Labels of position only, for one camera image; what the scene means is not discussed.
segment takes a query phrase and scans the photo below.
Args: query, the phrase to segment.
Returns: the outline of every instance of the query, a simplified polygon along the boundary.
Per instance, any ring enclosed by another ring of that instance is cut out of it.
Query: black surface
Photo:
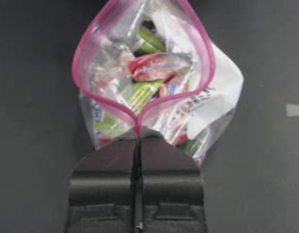
[[[105,1],[0,1],[0,233],[62,232],[67,173],[90,151],[70,78]],[[245,78],[204,163],[212,233],[299,233],[299,1],[190,1]]]

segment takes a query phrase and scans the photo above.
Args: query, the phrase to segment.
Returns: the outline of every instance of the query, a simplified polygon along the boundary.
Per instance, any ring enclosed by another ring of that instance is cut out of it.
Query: wrapped candy
[[[129,72],[137,82],[168,80],[189,68],[186,57],[157,53],[141,56],[129,62]]]

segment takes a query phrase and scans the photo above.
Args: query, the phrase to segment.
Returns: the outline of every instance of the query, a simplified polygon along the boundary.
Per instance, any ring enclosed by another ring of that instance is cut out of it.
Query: transparent plastic
[[[110,0],[87,27],[73,62],[94,147],[146,126],[200,159],[202,145],[212,143],[196,138],[217,137],[206,130],[221,116],[194,128],[197,133],[189,122],[215,96],[213,71],[210,41],[185,0]]]

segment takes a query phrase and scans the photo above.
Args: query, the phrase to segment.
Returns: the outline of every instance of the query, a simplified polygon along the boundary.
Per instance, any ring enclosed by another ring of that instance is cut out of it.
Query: table surface
[[[0,233],[59,233],[90,150],[70,77],[105,0],[0,1]],[[299,1],[190,1],[244,87],[202,165],[209,233],[299,233]]]

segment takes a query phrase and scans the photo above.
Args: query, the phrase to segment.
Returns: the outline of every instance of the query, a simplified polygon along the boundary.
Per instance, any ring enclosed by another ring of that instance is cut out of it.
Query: plastic zipper bag
[[[110,0],[75,49],[73,78],[95,148],[148,127],[198,160],[241,88],[185,0]]]

